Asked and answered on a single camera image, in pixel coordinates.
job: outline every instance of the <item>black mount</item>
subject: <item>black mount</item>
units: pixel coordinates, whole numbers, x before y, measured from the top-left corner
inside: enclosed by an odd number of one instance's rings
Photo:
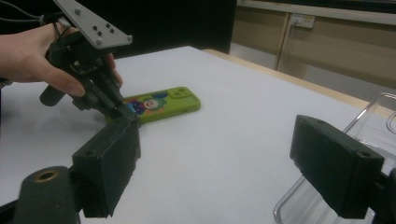
[[[396,169],[381,172],[384,158],[332,125],[297,116],[290,157],[324,201],[343,218],[396,223]]]

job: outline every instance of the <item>cable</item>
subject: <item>cable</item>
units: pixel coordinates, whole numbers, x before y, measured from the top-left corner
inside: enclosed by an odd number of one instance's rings
[[[5,18],[0,18],[0,21],[16,22],[16,23],[23,23],[23,22],[39,22],[39,20],[12,20],[12,19],[5,19]]]
[[[64,28],[64,30],[62,32],[59,31],[58,29],[58,25],[56,24],[56,22],[59,22],[59,24],[61,24],[61,26]],[[63,17],[59,18],[57,21],[53,21],[52,22],[53,28],[55,30],[56,35],[58,36],[57,40],[60,40],[62,37],[64,37],[64,34],[66,34],[66,32],[70,29],[71,25],[70,23]]]
[[[0,4],[4,4],[4,5],[6,5],[6,6],[13,7],[13,8],[15,8],[15,9],[17,9],[19,12],[21,12],[22,14],[24,14],[24,15],[26,15],[26,16],[32,18],[32,19],[36,19],[36,20],[39,19],[38,16],[32,15],[32,14],[30,14],[30,13],[24,11],[24,10],[21,9],[20,7],[17,7],[17,6],[15,6],[14,4],[11,4],[11,3],[9,3],[9,2],[0,0]]]
[[[285,54],[285,59],[284,59],[284,73],[288,73],[288,58],[289,58],[289,48],[290,48],[290,40],[293,37],[293,32],[294,32],[294,28],[297,25],[297,23],[299,23],[299,20],[293,20],[290,22],[290,31],[289,31],[289,37],[288,37],[288,43],[286,46],[286,54]]]
[[[46,25],[58,21],[64,16],[63,12],[44,14],[39,17],[40,25]]]

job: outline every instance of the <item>white table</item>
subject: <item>white table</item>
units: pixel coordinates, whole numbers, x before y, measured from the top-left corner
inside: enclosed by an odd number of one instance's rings
[[[271,223],[273,207],[299,178],[289,158],[295,116],[344,129],[360,107],[193,48],[117,60],[124,96],[178,86],[202,108],[140,128],[142,158],[114,217],[82,223]],[[0,204],[22,180],[71,155],[105,126],[69,97],[40,104],[43,83],[2,90]]]

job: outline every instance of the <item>smartphone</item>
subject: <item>smartphone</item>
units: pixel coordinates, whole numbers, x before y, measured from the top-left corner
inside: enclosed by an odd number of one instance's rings
[[[201,101],[186,87],[129,96],[124,103],[140,117],[142,124],[196,111],[201,107]]]

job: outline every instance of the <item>clear plastic container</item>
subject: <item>clear plastic container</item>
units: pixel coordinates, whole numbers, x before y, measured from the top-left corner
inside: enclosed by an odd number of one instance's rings
[[[345,128],[345,133],[385,158],[382,172],[396,167],[396,95],[381,93]],[[375,212],[368,209],[365,219],[343,219],[336,215],[315,188],[302,176],[274,208],[278,224],[372,223]]]

